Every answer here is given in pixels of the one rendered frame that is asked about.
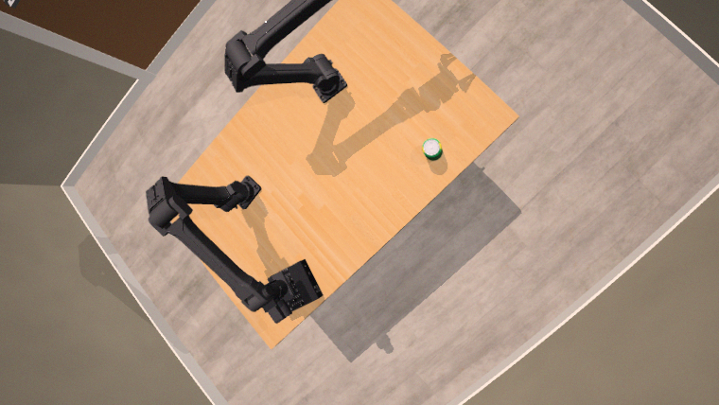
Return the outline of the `black lighting desk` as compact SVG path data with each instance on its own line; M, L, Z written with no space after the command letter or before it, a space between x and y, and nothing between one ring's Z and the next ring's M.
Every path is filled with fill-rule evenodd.
M282 270L285 277L290 277L294 281L294 287L297 295L288 300L286 304L291 311L307 305L323 296L316 279L309 268L305 259Z

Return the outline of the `green drink can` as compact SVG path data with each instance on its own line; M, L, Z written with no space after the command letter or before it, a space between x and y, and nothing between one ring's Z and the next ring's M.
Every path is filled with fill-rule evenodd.
M430 138L430 140L427 139L423 143L422 151L425 156L431 161L436 161L440 159L443 154L442 145L435 138Z

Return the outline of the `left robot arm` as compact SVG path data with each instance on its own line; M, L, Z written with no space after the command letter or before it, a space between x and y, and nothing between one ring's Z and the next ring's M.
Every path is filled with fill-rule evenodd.
M346 88L346 81L325 54L307 57L303 62L306 64L266 64L263 60L274 46L330 1L291 0L255 31L247 34L240 30L229 40L224 54L225 74L236 92L256 85L304 82L313 84L321 102L326 103Z

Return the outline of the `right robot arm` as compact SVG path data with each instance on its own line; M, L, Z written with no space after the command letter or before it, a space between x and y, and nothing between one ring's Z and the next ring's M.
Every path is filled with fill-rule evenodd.
M180 240L233 290L247 309L256 312L263 308L278 324L292 314L285 300L279 298L278 285L272 282L264 285L242 271L188 217L193 211L189 204L215 203L216 208L225 212L237 209L237 205L247 209L261 186L251 176L245 176L241 182L233 181L227 186L185 185L162 176L146 191L149 223L163 237L170 233ZM176 216L178 221L170 223Z

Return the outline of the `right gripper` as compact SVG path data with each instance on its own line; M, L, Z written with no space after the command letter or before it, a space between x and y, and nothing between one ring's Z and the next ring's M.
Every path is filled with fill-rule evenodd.
M287 278L287 279L286 279L286 278ZM273 280L276 280L276 281L273 282ZM288 281L287 281L287 280L288 280ZM277 273L277 274L275 274L275 275L273 275L273 276L271 276L271 277L269 277L269 278L268 278L268 281L269 281L269 283L272 282L273 284L278 285L278 287L280 288L281 293L280 293L279 298L280 298L281 296L283 297L283 298L281 298L280 300L284 299L285 302L286 302L286 301L288 301L289 299L295 297L296 291L295 291L294 286L293 286L293 284L292 284L293 281L290 280L289 276L288 276L288 277L285 277L284 274L283 274L283 271L280 272L280 273ZM288 283L288 282L289 282L289 283Z

